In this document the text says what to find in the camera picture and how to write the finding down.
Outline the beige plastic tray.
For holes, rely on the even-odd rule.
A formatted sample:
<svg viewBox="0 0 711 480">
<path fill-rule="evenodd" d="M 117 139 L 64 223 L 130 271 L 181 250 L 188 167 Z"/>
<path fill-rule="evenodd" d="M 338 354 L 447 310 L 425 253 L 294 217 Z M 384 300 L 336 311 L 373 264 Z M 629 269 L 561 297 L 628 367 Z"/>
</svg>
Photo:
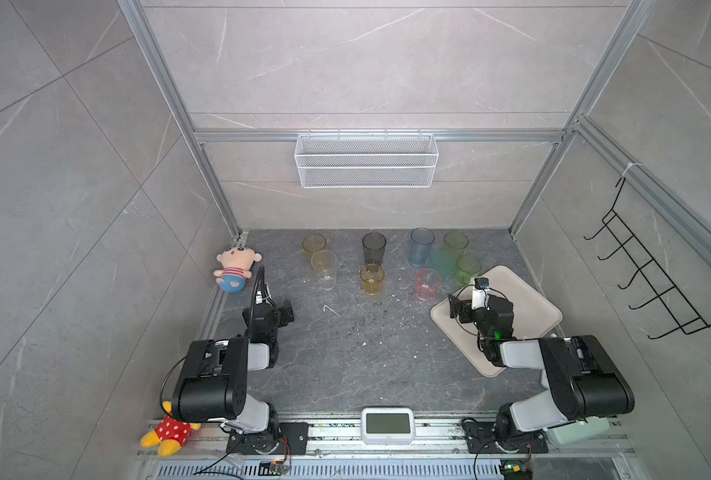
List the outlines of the beige plastic tray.
<svg viewBox="0 0 711 480">
<path fill-rule="evenodd" d="M 525 280 L 505 266 L 497 266 L 481 275 L 489 280 L 489 296 L 507 298 L 513 302 L 515 320 L 513 320 L 513 335 L 517 339 L 533 339 L 543 337 L 555 326 L 559 325 L 563 314 L 549 300 L 546 300 L 537 290 L 534 290 Z M 471 299 L 473 283 L 453 293 L 459 299 Z M 459 348 L 459 351 L 475 366 L 475 369 L 485 377 L 495 377 L 505 368 L 493 362 L 481 351 L 483 339 L 477 335 L 473 324 L 461 325 L 450 318 L 449 298 L 431 308 L 431 320 L 441 328 L 441 331 Z"/>
</svg>

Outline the clear transparent glass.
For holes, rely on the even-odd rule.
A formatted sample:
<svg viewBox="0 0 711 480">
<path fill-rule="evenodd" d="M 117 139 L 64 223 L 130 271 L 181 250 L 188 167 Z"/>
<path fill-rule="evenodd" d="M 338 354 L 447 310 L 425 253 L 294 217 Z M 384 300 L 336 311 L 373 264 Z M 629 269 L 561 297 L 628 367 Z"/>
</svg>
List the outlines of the clear transparent glass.
<svg viewBox="0 0 711 480">
<path fill-rule="evenodd" d="M 318 285 L 323 290 L 333 290 L 336 286 L 338 260 L 334 252 L 320 250 L 312 254 L 311 266 Z"/>
</svg>

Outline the blue glass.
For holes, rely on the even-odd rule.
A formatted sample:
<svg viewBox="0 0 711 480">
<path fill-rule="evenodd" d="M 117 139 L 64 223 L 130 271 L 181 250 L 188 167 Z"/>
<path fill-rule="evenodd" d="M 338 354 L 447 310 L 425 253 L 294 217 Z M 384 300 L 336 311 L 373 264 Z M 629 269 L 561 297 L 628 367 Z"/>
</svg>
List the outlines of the blue glass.
<svg viewBox="0 0 711 480">
<path fill-rule="evenodd" d="M 409 236 L 409 254 L 407 262 L 415 267 L 421 267 L 427 263 L 431 250 L 435 244 L 435 232 L 429 228 L 419 227 L 411 231 Z"/>
</svg>

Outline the dark grey smoked glass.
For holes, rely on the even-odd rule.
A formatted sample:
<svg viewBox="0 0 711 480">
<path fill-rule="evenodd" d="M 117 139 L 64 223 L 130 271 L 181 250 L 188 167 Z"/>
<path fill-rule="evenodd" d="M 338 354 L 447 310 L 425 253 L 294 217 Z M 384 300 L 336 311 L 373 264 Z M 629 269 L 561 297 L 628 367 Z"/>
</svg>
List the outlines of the dark grey smoked glass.
<svg viewBox="0 0 711 480">
<path fill-rule="evenodd" d="M 371 231 L 363 236 L 363 257 L 365 264 L 383 264 L 385 248 L 387 248 L 387 238 L 379 232 Z"/>
</svg>

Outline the tall amber yellow glass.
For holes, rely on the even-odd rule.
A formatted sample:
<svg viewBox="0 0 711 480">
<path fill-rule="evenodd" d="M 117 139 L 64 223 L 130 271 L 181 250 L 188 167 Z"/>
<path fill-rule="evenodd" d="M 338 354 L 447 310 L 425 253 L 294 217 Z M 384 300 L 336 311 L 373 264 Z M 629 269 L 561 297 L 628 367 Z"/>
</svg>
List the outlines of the tall amber yellow glass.
<svg viewBox="0 0 711 480">
<path fill-rule="evenodd" d="M 319 233 L 311 233 L 302 240 L 302 250 L 307 261 L 310 261 L 312 256 L 327 246 L 327 239 Z"/>
</svg>

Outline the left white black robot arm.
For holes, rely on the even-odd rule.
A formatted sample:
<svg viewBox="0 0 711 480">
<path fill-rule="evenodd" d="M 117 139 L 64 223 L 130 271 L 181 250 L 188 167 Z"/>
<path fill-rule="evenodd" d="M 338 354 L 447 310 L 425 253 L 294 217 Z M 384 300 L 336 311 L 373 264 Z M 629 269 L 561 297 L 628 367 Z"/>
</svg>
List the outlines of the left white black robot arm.
<svg viewBox="0 0 711 480">
<path fill-rule="evenodd" d="M 273 368 L 278 330 L 293 322 L 291 304 L 263 300 L 242 312 L 245 334 L 191 343 L 171 395 L 170 415 L 183 423 L 218 422 L 246 445 L 269 454 L 281 444 L 274 407 L 248 394 L 251 371 Z"/>
</svg>

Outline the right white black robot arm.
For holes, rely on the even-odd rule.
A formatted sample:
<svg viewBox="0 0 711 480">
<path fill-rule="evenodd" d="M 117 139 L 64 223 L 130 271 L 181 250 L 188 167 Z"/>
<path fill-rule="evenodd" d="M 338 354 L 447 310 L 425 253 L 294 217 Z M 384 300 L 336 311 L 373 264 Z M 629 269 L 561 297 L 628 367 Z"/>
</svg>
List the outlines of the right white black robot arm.
<svg viewBox="0 0 711 480">
<path fill-rule="evenodd" d="M 455 293 L 447 301 L 451 319 L 475 326 L 477 350 L 493 366 L 541 372 L 543 392 L 501 406 L 485 446 L 517 453 L 539 431 L 635 409 L 631 386 L 595 336 L 519 339 L 513 302 L 489 288 L 473 287 L 471 298 Z"/>
</svg>

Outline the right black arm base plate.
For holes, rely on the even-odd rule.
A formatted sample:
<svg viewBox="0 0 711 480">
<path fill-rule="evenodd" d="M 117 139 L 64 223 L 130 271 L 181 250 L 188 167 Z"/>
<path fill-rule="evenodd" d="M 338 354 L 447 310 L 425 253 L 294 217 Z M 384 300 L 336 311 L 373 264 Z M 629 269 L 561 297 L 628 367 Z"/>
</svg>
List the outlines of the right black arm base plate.
<svg viewBox="0 0 711 480">
<path fill-rule="evenodd" d="M 545 454 L 547 440 L 541 432 L 520 432 L 497 427 L 495 422 L 463 418 L 461 424 L 467 449 L 472 454 Z"/>
</svg>

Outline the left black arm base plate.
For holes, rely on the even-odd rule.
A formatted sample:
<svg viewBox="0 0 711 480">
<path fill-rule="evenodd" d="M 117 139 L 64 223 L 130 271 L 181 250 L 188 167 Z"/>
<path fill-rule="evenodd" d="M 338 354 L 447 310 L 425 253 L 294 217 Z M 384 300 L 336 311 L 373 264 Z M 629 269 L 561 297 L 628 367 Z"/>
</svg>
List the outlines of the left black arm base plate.
<svg viewBox="0 0 711 480">
<path fill-rule="evenodd" d="M 227 451 L 244 455 L 303 455 L 308 442 L 309 424 L 281 422 L 265 432 L 229 435 Z"/>
</svg>

